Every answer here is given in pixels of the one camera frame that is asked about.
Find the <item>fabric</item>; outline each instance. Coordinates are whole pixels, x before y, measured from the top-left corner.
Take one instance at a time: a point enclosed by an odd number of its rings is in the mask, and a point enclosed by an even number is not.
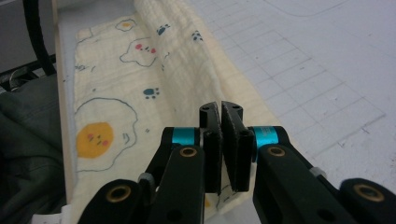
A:
[[[56,76],[0,94],[0,223],[29,223],[65,205]]]
[[[164,127],[198,127],[201,105],[245,109],[244,122],[277,125],[273,114],[182,0],[136,0],[136,13],[78,32],[75,73],[78,183],[72,219],[105,183],[137,180]],[[207,195],[205,216],[250,194]]]

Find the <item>black cable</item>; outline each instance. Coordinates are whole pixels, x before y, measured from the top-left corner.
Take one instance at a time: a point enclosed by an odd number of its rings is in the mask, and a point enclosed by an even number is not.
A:
[[[38,0],[23,0],[23,10],[27,31],[29,32],[30,41],[38,62],[47,76],[56,74],[55,67],[52,64],[50,56],[47,53],[46,46],[44,45],[44,38],[40,25]]]

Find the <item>yellow circle print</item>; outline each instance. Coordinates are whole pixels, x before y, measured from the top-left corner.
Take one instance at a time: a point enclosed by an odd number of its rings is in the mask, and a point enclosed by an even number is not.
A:
[[[113,129],[108,123],[87,124],[77,135],[78,156],[89,159],[101,156],[110,148],[113,139]]]

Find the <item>blue tape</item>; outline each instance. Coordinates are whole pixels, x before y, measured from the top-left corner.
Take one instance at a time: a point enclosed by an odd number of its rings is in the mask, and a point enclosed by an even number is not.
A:
[[[253,131],[256,135],[256,145],[257,145],[256,161],[257,161],[259,148],[269,144],[277,144],[279,143],[279,139],[277,138],[277,133],[273,126],[257,126],[257,127],[253,127]]]
[[[172,135],[173,144],[181,144],[182,146],[194,145],[195,130],[194,128],[174,128]]]

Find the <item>brass screw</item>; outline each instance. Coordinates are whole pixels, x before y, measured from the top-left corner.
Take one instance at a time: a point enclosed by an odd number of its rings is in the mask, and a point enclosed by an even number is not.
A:
[[[359,194],[364,199],[369,201],[380,203],[385,200],[384,194],[381,193],[378,189],[375,189],[371,186],[365,184],[357,184],[353,186],[353,189],[356,193]]]
[[[286,154],[285,150],[280,147],[269,147],[268,153],[276,157],[283,157]]]
[[[131,195],[131,188],[127,185],[118,185],[107,192],[106,199],[110,203],[120,203]]]
[[[197,150],[193,147],[184,147],[180,150],[182,157],[194,157],[197,154]]]

